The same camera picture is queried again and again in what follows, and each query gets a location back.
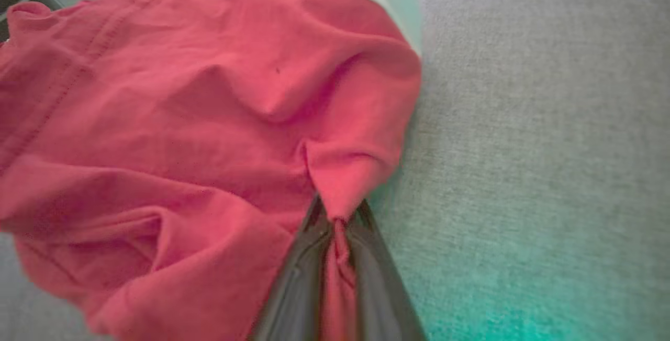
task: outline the red fabric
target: red fabric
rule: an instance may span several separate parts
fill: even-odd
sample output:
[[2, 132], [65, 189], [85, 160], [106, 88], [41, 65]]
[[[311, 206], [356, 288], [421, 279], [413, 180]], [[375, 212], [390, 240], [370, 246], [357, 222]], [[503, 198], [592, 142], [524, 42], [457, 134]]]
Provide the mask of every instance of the red fabric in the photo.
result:
[[95, 0], [8, 20], [0, 227], [35, 284], [118, 339], [245, 339], [318, 189], [338, 231], [323, 338], [352, 339], [343, 225], [396, 166], [420, 81], [378, 5]]

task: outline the gray fabric surface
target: gray fabric surface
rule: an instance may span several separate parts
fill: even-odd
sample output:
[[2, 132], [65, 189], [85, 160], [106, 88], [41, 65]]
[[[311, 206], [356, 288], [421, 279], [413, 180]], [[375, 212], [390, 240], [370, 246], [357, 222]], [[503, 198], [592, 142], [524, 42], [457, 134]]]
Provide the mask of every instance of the gray fabric surface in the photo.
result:
[[[670, 339], [670, 0], [422, 0], [373, 207], [431, 340]], [[0, 236], [3, 340], [84, 340]]]

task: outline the red garment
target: red garment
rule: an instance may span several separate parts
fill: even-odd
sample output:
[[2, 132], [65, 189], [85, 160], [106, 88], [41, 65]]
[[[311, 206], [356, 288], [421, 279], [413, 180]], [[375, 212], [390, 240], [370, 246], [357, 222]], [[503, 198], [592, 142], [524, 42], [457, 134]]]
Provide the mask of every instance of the red garment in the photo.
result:
[[[419, 91], [418, 56], [369, 0], [7, 16], [0, 227], [35, 284], [123, 340], [246, 339], [315, 189], [347, 220], [396, 166]], [[347, 253], [328, 252], [335, 341]]]

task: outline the clothing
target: clothing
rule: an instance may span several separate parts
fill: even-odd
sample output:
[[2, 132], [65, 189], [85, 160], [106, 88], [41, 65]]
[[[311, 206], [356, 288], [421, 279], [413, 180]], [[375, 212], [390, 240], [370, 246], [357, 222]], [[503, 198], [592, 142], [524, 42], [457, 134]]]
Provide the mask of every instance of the clothing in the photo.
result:
[[[371, 0], [86, 0], [8, 12], [0, 227], [118, 339], [242, 340], [318, 191], [342, 232], [399, 160], [416, 50]], [[325, 339], [350, 338], [347, 246]]]

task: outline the gray surface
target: gray surface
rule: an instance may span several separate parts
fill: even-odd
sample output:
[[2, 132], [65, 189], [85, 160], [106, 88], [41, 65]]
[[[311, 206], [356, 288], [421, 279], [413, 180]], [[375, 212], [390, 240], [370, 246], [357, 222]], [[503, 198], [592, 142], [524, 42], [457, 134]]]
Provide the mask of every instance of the gray surface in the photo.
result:
[[[373, 206], [431, 339], [670, 339], [670, 0], [422, 0]], [[0, 241], [3, 339], [86, 339]]]

